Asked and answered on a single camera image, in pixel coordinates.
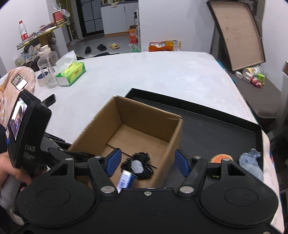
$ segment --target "red label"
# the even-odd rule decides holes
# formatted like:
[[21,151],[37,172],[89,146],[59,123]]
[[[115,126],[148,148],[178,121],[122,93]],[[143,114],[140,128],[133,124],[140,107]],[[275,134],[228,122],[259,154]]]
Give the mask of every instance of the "red label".
[[21,35],[21,39],[22,41],[26,40],[28,38],[28,34],[24,33],[23,35]]
[[55,11],[52,13],[52,15],[53,15],[53,19],[54,19],[55,24],[64,23],[64,16],[62,15],[62,13],[60,11]]

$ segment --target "plush toy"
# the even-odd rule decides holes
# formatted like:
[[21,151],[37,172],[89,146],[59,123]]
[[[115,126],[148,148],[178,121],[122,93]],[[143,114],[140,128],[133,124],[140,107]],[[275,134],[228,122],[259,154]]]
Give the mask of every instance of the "plush toy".
[[257,78],[252,78],[251,83],[255,87],[262,88],[262,84]]
[[239,165],[246,171],[250,172],[253,176],[263,181],[263,171],[260,169],[257,158],[261,157],[256,149],[251,149],[248,153],[243,153],[239,157]]
[[128,171],[139,180],[148,179],[153,174],[153,169],[148,165],[149,160],[149,155],[144,152],[134,154],[122,163],[121,172],[123,172],[123,170]]

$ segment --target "smartphone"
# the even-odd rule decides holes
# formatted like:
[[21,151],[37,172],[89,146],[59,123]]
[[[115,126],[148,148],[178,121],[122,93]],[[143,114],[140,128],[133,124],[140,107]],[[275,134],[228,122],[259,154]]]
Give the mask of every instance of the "smartphone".
[[56,102],[55,94],[52,94],[51,96],[47,97],[43,102],[41,102],[44,106],[49,107],[53,103]]
[[21,91],[24,89],[25,85],[28,83],[24,78],[20,75],[16,75],[13,80],[11,80],[11,83],[19,90]]

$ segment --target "small screen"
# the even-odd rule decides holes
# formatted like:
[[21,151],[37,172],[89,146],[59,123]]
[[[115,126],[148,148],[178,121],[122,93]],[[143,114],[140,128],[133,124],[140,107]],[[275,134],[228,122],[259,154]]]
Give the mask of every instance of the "small screen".
[[14,77],[14,79],[11,81],[11,83],[12,83],[18,90],[22,90],[28,82],[27,82],[26,80],[24,80],[24,78],[21,77],[20,75],[16,75],[16,76]]
[[10,127],[11,127],[15,140],[17,138],[19,128],[20,128],[26,109],[27,109],[27,104],[22,100],[21,97],[19,97],[17,104],[15,106],[14,112],[12,114],[11,120],[10,120]]

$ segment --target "yellow slipper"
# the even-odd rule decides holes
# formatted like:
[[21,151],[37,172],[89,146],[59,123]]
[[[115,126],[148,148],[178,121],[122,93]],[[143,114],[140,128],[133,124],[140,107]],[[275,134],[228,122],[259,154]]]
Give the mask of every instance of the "yellow slipper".
[[116,50],[116,49],[120,48],[120,46],[116,43],[113,43],[110,45],[110,48],[112,48],[113,50]]

